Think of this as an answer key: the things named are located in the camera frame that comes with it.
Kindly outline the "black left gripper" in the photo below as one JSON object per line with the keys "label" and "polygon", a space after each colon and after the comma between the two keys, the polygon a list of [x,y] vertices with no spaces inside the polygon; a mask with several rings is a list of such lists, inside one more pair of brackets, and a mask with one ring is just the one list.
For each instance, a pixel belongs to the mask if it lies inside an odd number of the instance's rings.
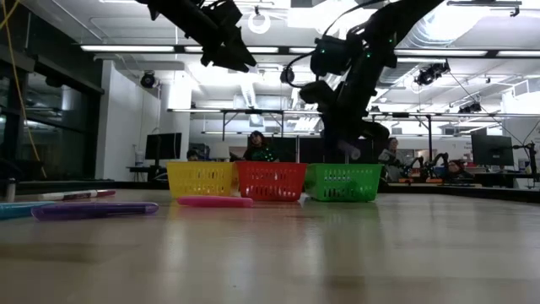
{"label": "black left gripper", "polygon": [[257,65],[241,38],[241,27],[236,24],[199,25],[198,43],[202,47],[200,63],[205,67],[212,63],[218,67],[248,72],[249,67]]}

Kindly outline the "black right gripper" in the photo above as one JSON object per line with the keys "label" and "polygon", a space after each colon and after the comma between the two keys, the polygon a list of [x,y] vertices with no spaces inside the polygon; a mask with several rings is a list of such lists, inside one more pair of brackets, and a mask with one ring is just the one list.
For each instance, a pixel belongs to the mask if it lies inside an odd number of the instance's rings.
{"label": "black right gripper", "polygon": [[385,126],[365,120],[370,97],[350,95],[347,89],[344,81],[332,89],[324,80],[308,83],[300,89],[300,98],[306,104],[317,104],[324,123],[321,138],[325,163],[345,163],[345,154],[338,148],[337,135],[361,135],[361,151],[369,155],[379,155],[390,137]]}

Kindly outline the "lavender Sharpie highlighter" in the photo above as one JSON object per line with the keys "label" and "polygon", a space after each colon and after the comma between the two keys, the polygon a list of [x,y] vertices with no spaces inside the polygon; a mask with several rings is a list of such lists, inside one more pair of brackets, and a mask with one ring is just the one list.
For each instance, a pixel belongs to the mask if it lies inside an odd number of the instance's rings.
{"label": "lavender Sharpie highlighter", "polygon": [[357,160],[361,156],[361,151],[346,141],[340,140],[337,147],[351,160]]}

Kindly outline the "round white ceiling lamp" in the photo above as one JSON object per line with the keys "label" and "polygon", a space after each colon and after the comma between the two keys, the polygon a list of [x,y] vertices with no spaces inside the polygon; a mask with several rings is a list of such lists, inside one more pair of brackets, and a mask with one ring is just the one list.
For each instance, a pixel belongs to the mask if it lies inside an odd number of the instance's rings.
{"label": "round white ceiling lamp", "polygon": [[258,35],[267,33],[271,28],[271,18],[270,16],[255,7],[253,12],[249,15],[248,20],[248,29]]}

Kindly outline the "green plastic basket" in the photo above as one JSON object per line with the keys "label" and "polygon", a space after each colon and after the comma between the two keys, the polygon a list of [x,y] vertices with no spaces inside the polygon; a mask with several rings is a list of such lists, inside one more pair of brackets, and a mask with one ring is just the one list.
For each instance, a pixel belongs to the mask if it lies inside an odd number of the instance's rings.
{"label": "green plastic basket", "polygon": [[371,202],[378,193],[382,168],[379,164],[310,164],[305,192],[322,202]]}

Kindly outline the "black partition panels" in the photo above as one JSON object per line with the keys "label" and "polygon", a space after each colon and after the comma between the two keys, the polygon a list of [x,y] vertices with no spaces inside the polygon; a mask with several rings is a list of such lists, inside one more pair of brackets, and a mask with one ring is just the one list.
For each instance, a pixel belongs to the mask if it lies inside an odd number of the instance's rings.
{"label": "black partition panels", "polygon": [[[322,138],[304,137],[271,137],[268,140],[282,162],[300,162],[307,164],[331,163],[345,164],[345,154],[338,150],[326,149]],[[358,139],[353,146],[360,150],[357,160],[348,158],[350,164],[376,163],[384,149],[384,142],[374,142],[368,139]]]}

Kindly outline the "red plastic basket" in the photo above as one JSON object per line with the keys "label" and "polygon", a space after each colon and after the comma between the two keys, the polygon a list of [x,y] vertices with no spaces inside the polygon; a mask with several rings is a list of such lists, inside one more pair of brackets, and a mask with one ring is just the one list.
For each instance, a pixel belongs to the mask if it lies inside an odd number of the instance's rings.
{"label": "red plastic basket", "polygon": [[305,163],[237,161],[235,164],[243,198],[294,202],[303,193]]}

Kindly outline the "black overhead light beam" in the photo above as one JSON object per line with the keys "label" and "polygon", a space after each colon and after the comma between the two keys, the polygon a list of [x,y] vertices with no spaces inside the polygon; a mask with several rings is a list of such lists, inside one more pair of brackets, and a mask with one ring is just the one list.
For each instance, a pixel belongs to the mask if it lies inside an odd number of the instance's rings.
{"label": "black overhead light beam", "polygon": [[[201,46],[184,45],[81,45],[85,52],[96,53],[167,53],[167,54],[202,54]],[[314,47],[306,46],[248,46],[247,50],[256,55],[300,55],[308,54],[315,50]],[[448,57],[448,58],[488,58],[488,59],[535,59],[540,58],[540,49],[457,49],[457,48],[397,48],[394,53],[398,57]]]}

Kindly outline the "black computer monitor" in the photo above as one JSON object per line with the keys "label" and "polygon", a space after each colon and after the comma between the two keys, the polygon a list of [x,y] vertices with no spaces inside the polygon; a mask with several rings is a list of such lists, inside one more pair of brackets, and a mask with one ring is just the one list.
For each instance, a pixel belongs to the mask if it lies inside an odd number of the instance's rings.
{"label": "black computer monitor", "polygon": [[511,137],[473,135],[472,159],[478,166],[513,166]]}
{"label": "black computer monitor", "polygon": [[181,156],[181,133],[159,133],[147,136],[146,160],[175,160]]}

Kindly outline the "yellow plastic basket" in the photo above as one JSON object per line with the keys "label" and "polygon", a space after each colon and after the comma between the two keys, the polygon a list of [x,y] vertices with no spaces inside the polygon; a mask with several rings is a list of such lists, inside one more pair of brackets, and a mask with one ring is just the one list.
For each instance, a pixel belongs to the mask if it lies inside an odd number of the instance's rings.
{"label": "yellow plastic basket", "polygon": [[171,161],[166,164],[172,198],[229,196],[236,178],[231,162]]}

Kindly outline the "pink highlighter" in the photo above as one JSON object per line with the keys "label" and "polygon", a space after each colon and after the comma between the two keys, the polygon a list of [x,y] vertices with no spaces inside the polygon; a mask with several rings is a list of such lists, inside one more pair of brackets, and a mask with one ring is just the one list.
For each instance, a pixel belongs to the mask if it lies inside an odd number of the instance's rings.
{"label": "pink highlighter", "polygon": [[251,208],[254,202],[251,198],[221,197],[221,196],[184,196],[177,203],[194,208]]}

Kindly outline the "dark purple marker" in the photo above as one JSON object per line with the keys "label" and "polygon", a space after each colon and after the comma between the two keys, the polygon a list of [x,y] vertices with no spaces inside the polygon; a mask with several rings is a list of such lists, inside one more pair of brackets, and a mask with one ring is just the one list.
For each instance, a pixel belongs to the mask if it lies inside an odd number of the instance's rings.
{"label": "dark purple marker", "polygon": [[86,220],[154,214],[158,210],[159,205],[156,203],[72,203],[34,207],[31,215],[39,221]]}

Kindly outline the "maroon Expo marker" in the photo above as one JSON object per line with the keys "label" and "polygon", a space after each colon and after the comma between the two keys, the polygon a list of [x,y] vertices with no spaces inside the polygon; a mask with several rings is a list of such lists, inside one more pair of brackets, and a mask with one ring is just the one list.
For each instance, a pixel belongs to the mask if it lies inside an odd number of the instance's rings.
{"label": "maroon Expo marker", "polygon": [[61,192],[61,193],[42,193],[38,195],[39,201],[65,201],[76,200],[83,198],[100,198],[114,196],[116,190],[83,190],[73,192]]}

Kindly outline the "dark teal highlighter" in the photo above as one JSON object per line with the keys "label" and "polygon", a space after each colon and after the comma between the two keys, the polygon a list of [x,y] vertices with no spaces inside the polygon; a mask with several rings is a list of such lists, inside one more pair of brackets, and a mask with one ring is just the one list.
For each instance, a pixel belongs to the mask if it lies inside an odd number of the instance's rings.
{"label": "dark teal highlighter", "polygon": [[53,201],[0,203],[0,220],[30,217],[33,208],[54,204]]}

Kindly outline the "black background workstation frame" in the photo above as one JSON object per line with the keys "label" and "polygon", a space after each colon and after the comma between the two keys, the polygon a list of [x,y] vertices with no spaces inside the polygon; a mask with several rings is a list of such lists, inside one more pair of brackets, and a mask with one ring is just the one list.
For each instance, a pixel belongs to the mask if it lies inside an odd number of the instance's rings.
{"label": "black background workstation frame", "polygon": [[[306,111],[306,110],[271,110],[271,109],[222,109],[219,110],[219,113],[223,114],[223,123],[222,123],[222,138],[225,136],[225,126],[227,125],[226,115],[228,113],[239,114],[243,113],[246,115],[256,114],[256,115],[273,115],[277,114],[281,116],[279,123],[284,124],[284,117],[286,115],[308,115],[308,116],[320,116],[321,113],[318,111]],[[405,119],[405,118],[414,118],[420,124],[428,130],[428,151],[429,151],[429,160],[433,160],[433,131],[432,131],[432,118],[436,116],[435,113],[430,112],[386,112],[386,111],[371,111],[368,113],[368,116],[371,117],[371,120],[374,121],[377,117],[390,117],[395,119]]]}

